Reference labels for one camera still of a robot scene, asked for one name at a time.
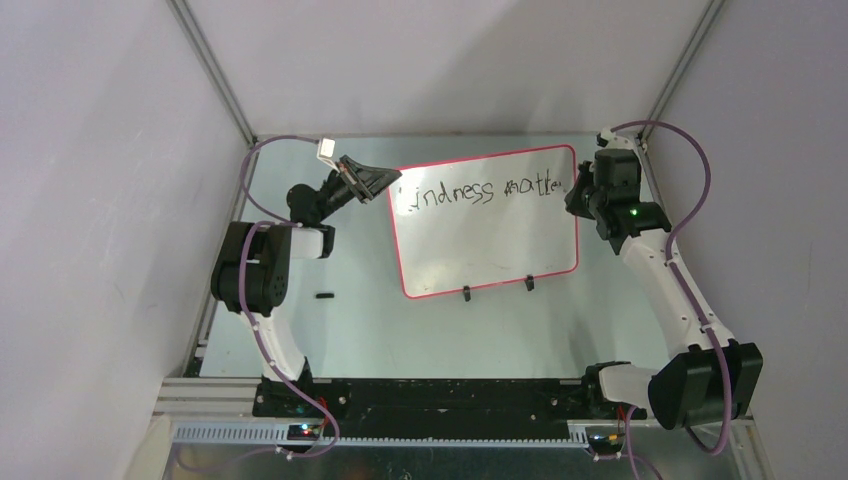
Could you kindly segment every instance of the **white wall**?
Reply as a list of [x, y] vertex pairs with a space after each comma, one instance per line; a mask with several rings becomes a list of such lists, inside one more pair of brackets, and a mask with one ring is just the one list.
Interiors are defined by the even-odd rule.
[[[777, 478], [844, 478], [848, 417], [848, 3], [728, 2], [666, 119], [702, 140], [713, 190], [682, 249], [765, 368], [754, 412]], [[672, 217], [699, 162], [669, 134], [652, 159]]]
[[166, 2], [0, 6], [0, 478], [117, 478], [244, 145]]
[[191, 2], [259, 133], [591, 131], [647, 115], [707, 0]]

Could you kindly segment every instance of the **table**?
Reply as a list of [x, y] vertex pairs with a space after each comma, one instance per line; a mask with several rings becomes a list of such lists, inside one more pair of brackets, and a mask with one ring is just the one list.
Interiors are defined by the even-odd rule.
[[[578, 162], [597, 150], [594, 135], [352, 137], [336, 155], [380, 167], [568, 143]], [[305, 142], [263, 148], [251, 194], [287, 216], [296, 183], [318, 187], [329, 173]], [[651, 194], [643, 179], [643, 199]], [[242, 219], [266, 217], [252, 205]], [[293, 309], [292, 333], [316, 377], [577, 378], [586, 366], [627, 360], [661, 368], [668, 361], [656, 317], [635, 276], [580, 220], [580, 265], [568, 275], [461, 294], [410, 300], [401, 292], [385, 196], [351, 202], [326, 221], [336, 228], [332, 255], [295, 260], [278, 308]], [[333, 299], [316, 299], [333, 292]], [[258, 377], [249, 330], [218, 303], [201, 368], [206, 377]]]

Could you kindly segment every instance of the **kindness matters text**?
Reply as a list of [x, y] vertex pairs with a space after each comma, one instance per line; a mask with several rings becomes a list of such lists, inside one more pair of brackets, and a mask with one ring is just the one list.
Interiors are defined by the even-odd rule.
[[[536, 179], [522, 178], [520, 180], [507, 180], [503, 188], [505, 197], [510, 195], [523, 195], [535, 193], [539, 197], [551, 195], [554, 192], [562, 191], [562, 182], [559, 180], [551, 180], [550, 169], [545, 170], [545, 176], [541, 173], [536, 174]], [[423, 207], [439, 206], [445, 203], [471, 201], [471, 205], [485, 205], [492, 201], [495, 197], [495, 186], [492, 182], [472, 183], [463, 185], [458, 188], [448, 188], [444, 181], [439, 181], [439, 186], [434, 189], [426, 190], [423, 193], [420, 188], [415, 189], [415, 203], [410, 205], [412, 210], [420, 210]]]

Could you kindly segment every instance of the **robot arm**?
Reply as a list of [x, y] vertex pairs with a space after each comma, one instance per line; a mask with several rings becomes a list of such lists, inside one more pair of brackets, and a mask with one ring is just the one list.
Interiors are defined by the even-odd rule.
[[[744, 414], [762, 369], [762, 355], [753, 343], [740, 345], [719, 321], [689, 274], [676, 243], [672, 243], [671, 260], [667, 260], [671, 225], [658, 204], [639, 199], [641, 166], [635, 144], [609, 130], [598, 135], [598, 144], [604, 148], [596, 152], [594, 162], [580, 165], [577, 182], [566, 196], [566, 209], [594, 220], [601, 239], [610, 243], [639, 279], [660, 323], [671, 361], [660, 371], [622, 362], [597, 365], [587, 369], [587, 377], [599, 384], [601, 401], [644, 408], [666, 429], [720, 421], [722, 382], [716, 352], [705, 333], [709, 327], [728, 363], [731, 416]], [[684, 288], [691, 290], [704, 315], [699, 315]]]
[[[256, 316], [256, 325], [242, 312], [238, 296], [242, 249], [253, 224], [232, 222], [227, 228], [212, 271], [212, 296], [224, 302], [229, 311], [239, 314], [247, 328], [259, 333], [269, 357], [290, 380], [297, 380], [306, 365], [306, 357], [291, 334], [289, 310], [274, 308], [285, 299], [290, 260], [329, 257], [335, 229], [321, 222], [354, 198], [368, 203], [400, 175], [397, 170], [366, 167], [345, 155], [333, 165], [319, 190], [304, 184], [289, 190], [286, 203], [291, 209], [291, 220], [296, 223], [259, 230], [248, 252], [245, 303], [251, 312], [260, 314]], [[271, 365], [262, 362], [262, 369], [265, 377], [280, 380]]]

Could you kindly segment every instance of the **red whiteboard border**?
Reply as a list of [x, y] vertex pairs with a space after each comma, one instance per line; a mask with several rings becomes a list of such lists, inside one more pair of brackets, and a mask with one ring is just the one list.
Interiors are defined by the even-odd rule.
[[[474, 160], [486, 160], [486, 159], [489, 159], [489, 158], [503, 157], [505, 155], [516, 155], [516, 154], [519, 154], [519, 153], [538, 152], [538, 151], [541, 151], [541, 150], [552, 150], [554, 148], [566, 148], [568, 150], [571, 150], [571, 165], [572, 165], [572, 172], [573, 172], [572, 173], [572, 182], [576, 182], [577, 181], [577, 152], [574, 150], [574, 147], [572, 147], [571, 145], [566, 144], [566, 143], [563, 143], [563, 144], [560, 144], [560, 145], [551, 145], [551, 146], [547, 146], [547, 147], [526, 148], [526, 149], [523, 149], [523, 150], [513, 150], [513, 151], [510, 151], [510, 152], [493, 153], [493, 154], [489, 154], [489, 155], [478, 155], [478, 156], [475, 156], [475, 157], [457, 158], [457, 159], [453, 159], [453, 160], [441, 160], [441, 161], [429, 162], [429, 163], [419, 163], [417, 165], [407, 165], [405, 167], [399, 167], [398, 170], [403, 171], [403, 170], [410, 170], [410, 169], [413, 169], [413, 168], [436, 167], [436, 166], [439, 166], [439, 165], [448, 165], [448, 164], [451, 164], [451, 163], [471, 162], [471, 161], [474, 161]], [[448, 294], [451, 294], [451, 293], [462, 292], [462, 288], [457, 288], [457, 289], [454, 289], [454, 290], [445, 290], [443, 292], [434, 292], [434, 293], [428, 293], [426, 295], [418, 295], [417, 297], [413, 297], [413, 296], [409, 295], [409, 293], [406, 292], [406, 284], [403, 281], [403, 263], [401, 263], [401, 261], [400, 261], [400, 244], [399, 244], [398, 238], [397, 238], [397, 225], [395, 225], [394, 205], [392, 204], [391, 192], [389, 192], [388, 199], [389, 199], [389, 220], [392, 222], [392, 237], [394, 237], [394, 241], [395, 241], [395, 255], [397, 256], [397, 261], [398, 261], [398, 276], [400, 277], [400, 287], [401, 287], [401, 291], [403, 291], [403, 295], [410, 300], [419, 300], [419, 299], [422, 299], [422, 298], [435, 297], [435, 296], [438, 296], [438, 295], [448, 295]], [[533, 275], [534, 279], [535, 278], [553, 277], [554, 275], [564, 275], [566, 273], [571, 273], [571, 272], [577, 270], [577, 267], [580, 265], [580, 230], [579, 230], [579, 228], [580, 228], [580, 224], [577, 221], [577, 216], [575, 216], [574, 217], [574, 237], [575, 237], [574, 238], [574, 254], [575, 254], [574, 255], [574, 258], [575, 258], [574, 266], [569, 268], [568, 270], [562, 270], [560, 272], [550, 272], [550, 273], [543, 273], [541, 275]], [[504, 281], [501, 281], [501, 282], [494, 282], [494, 283], [486, 283], [486, 284], [483, 284], [483, 285], [473, 285], [473, 286], [469, 285], [468, 287], [471, 290], [477, 290], [477, 289], [480, 289], [480, 288], [489, 288], [489, 287], [496, 287], [498, 285], [507, 285], [507, 284], [510, 284], [510, 283], [523, 282], [525, 278], [526, 277], [514, 278], [514, 279], [511, 279], [511, 280], [504, 280]]]

